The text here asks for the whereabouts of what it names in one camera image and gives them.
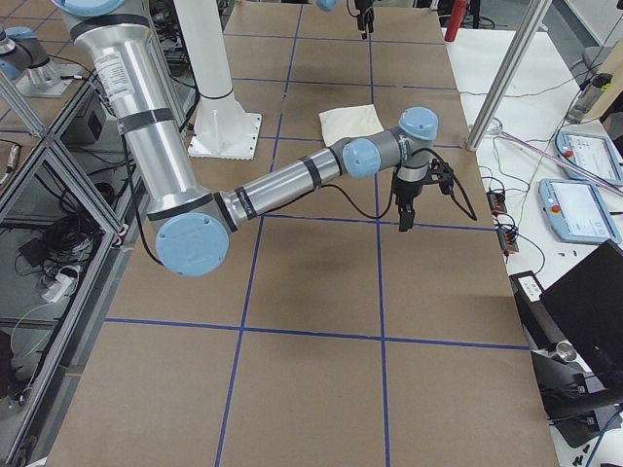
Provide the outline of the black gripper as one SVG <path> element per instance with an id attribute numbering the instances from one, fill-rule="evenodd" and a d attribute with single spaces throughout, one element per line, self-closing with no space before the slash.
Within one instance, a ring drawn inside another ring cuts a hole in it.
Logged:
<path id="1" fill-rule="evenodd" d="M 446 162 L 430 160 L 420 167 L 401 166 L 393 182 L 393 193 L 398 206 L 401 233 L 409 231 L 415 223 L 414 199 L 424 186 L 437 185 L 441 193 L 449 196 L 454 192 L 454 170 Z"/>

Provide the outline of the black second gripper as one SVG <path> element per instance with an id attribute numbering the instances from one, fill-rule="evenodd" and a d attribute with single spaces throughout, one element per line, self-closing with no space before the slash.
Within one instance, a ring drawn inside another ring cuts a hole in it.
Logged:
<path id="1" fill-rule="evenodd" d="M 348 13 L 358 20 L 358 30 L 363 39 L 368 38 L 368 22 L 374 20 L 374 0 L 347 0 Z"/>

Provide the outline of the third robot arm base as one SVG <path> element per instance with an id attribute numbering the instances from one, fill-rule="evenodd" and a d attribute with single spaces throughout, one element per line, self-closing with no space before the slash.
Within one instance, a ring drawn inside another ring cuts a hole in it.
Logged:
<path id="1" fill-rule="evenodd" d="M 18 81 L 22 95 L 47 98 L 61 97 L 76 75 L 73 65 L 57 64 L 26 26 L 1 27 L 1 71 Z"/>

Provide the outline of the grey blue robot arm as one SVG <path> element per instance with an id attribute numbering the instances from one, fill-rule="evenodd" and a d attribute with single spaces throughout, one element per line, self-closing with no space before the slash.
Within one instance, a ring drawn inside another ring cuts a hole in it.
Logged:
<path id="1" fill-rule="evenodd" d="M 196 179 L 191 157 L 251 159 L 261 116 L 246 112 L 232 84 L 218 8 L 213 1 L 174 5 L 198 87 L 194 137 L 184 143 L 149 51 L 150 16 L 141 1 L 61 1 L 70 36 L 92 59 L 150 196 L 147 215 L 155 248 L 170 271 L 208 274 L 225 260 L 230 235 L 245 222 L 329 186 L 342 175 L 366 178 L 391 169 L 401 231 L 412 228 L 414 199 L 428 185 L 451 196 L 453 170 L 432 148 L 438 119 L 424 107 L 403 112 L 399 124 L 372 135 L 343 138 L 229 192 L 211 192 Z"/>

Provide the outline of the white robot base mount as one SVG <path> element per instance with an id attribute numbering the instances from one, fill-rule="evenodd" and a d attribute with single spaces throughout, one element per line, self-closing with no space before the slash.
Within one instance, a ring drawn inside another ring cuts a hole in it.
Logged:
<path id="1" fill-rule="evenodd" d="M 189 153 L 250 161 L 262 116 L 246 112 L 237 101 L 217 3 L 179 0 L 174 6 L 200 94 Z"/>

